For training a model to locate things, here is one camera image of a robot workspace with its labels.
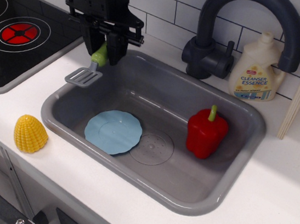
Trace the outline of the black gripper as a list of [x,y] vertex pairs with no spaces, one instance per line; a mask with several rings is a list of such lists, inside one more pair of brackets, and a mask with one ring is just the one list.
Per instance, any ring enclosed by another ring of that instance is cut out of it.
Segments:
[[[126,55],[128,42],[138,47],[143,44],[144,23],[129,11],[129,0],[66,0],[66,4],[74,18],[82,15],[97,21],[95,26],[109,33],[106,48],[111,66],[117,65]],[[81,22],[80,26],[87,51],[92,55],[103,45],[105,36],[87,22]]]

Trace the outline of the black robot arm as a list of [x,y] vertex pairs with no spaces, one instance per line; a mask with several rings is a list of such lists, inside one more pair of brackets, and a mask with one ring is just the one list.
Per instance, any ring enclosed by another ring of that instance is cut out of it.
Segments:
[[130,0],[66,0],[71,19],[80,24],[82,37],[90,55],[103,43],[110,65],[126,55],[128,44],[143,44],[143,21],[129,9]]

